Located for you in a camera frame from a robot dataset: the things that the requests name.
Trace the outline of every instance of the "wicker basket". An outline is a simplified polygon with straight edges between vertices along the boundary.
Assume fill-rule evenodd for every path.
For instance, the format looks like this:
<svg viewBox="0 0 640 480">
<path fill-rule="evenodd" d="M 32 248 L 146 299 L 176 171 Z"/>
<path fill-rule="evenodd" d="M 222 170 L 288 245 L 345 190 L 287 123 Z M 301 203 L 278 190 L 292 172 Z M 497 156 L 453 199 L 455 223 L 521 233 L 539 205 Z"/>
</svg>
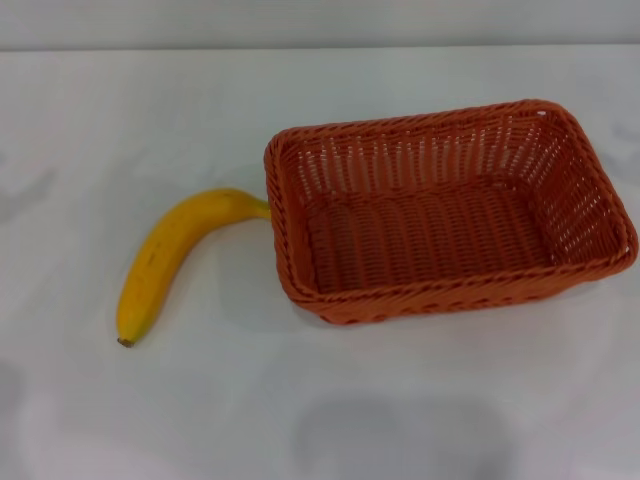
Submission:
<svg viewBox="0 0 640 480">
<path fill-rule="evenodd" d="M 282 286 L 335 324 L 537 300 L 638 253 L 584 132 L 545 101 L 293 128 L 265 167 Z"/>
</svg>

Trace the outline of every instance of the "white table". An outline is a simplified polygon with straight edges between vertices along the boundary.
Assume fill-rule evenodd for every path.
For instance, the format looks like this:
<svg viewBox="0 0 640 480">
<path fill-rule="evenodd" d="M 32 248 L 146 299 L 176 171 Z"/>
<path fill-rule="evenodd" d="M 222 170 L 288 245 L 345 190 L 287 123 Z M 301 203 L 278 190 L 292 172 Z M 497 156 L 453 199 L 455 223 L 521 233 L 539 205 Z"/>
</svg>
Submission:
<svg viewBox="0 0 640 480">
<path fill-rule="evenodd" d="M 325 326 L 272 231 L 193 252 L 116 343 L 168 207 L 296 125 L 525 97 L 582 123 L 640 226 L 640 46 L 0 55 L 0 478 L 640 478 L 640 267 L 531 305 Z"/>
</svg>

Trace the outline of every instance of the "orange wicker basket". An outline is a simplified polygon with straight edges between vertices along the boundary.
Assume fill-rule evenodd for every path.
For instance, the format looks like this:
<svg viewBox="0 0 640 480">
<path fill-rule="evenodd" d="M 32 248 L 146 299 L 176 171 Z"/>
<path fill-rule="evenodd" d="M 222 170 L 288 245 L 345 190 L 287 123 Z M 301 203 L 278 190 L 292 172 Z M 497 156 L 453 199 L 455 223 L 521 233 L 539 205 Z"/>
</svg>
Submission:
<svg viewBox="0 0 640 480">
<path fill-rule="evenodd" d="M 265 168 L 282 286 L 335 324 L 537 300 L 638 254 L 584 132 L 550 102 L 293 128 Z"/>
</svg>

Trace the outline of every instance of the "yellow banana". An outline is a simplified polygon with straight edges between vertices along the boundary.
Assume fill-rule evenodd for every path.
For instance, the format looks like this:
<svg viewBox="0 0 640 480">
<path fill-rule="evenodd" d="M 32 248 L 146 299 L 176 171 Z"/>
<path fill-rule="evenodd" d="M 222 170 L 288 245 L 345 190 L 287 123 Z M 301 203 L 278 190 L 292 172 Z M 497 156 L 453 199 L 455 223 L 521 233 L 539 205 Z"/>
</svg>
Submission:
<svg viewBox="0 0 640 480">
<path fill-rule="evenodd" d="M 131 266 L 117 312 L 118 342 L 132 347 L 154 324 L 171 282 L 191 249 L 212 230 L 271 218 L 269 204 L 234 189 L 187 198 L 153 228 Z"/>
</svg>

